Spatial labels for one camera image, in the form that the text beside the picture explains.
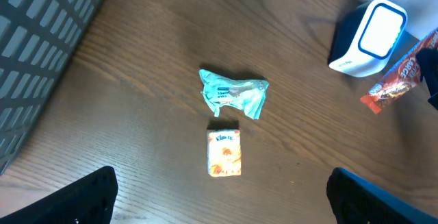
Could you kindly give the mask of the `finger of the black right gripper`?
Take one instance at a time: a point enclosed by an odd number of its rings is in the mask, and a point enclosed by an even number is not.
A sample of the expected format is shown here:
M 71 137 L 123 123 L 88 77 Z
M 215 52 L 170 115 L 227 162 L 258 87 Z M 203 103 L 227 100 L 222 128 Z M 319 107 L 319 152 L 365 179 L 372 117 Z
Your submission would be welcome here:
M 437 109 L 437 50 L 422 49 L 417 53 L 416 58 L 420 65 L 421 75 L 426 81 L 430 93 L 428 102 Z

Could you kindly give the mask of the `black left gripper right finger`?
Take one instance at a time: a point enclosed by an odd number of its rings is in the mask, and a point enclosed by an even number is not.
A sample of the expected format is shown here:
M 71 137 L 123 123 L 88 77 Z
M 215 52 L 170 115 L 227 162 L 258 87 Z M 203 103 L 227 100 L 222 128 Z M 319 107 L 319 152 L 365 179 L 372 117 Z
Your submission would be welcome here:
M 326 196 L 338 223 L 437 224 L 437 218 L 341 167 L 333 169 Z

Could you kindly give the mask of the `red Toto snack wrapper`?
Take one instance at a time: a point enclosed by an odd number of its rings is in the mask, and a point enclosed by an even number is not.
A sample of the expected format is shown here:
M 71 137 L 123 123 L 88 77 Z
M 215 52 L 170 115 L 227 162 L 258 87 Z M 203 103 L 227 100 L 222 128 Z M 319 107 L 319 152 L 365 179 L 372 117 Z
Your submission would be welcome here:
M 437 49 L 437 29 L 419 41 L 407 54 L 400 58 L 390 70 L 360 98 L 373 113 L 399 99 L 422 81 L 420 64 L 416 55 L 422 49 Z

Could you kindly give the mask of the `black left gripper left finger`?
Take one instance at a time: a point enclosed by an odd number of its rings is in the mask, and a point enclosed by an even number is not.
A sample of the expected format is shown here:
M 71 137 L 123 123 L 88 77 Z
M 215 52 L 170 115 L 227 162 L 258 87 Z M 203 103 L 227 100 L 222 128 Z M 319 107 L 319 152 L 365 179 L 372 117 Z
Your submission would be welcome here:
M 1 224 L 109 224 L 118 183 L 104 166 L 51 195 L 1 218 Z

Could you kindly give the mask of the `orange Kleenex tissue pack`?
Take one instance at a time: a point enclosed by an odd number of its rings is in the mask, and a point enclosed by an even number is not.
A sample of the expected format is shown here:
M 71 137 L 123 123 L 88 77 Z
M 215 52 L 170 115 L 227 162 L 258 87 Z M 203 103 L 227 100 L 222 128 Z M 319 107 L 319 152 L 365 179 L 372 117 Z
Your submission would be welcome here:
M 207 171 L 212 177 L 242 174 L 241 133 L 238 129 L 207 131 Z

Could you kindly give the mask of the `mint green packet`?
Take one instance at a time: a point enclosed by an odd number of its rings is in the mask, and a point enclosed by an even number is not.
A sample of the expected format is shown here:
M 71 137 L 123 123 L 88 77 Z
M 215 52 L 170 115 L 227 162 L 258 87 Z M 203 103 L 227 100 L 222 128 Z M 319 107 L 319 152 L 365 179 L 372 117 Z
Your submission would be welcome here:
M 199 76 L 203 83 L 201 93 L 215 117 L 219 117 L 221 107 L 230 106 L 253 120 L 259 119 L 270 85 L 268 81 L 234 80 L 205 69 L 199 71 Z

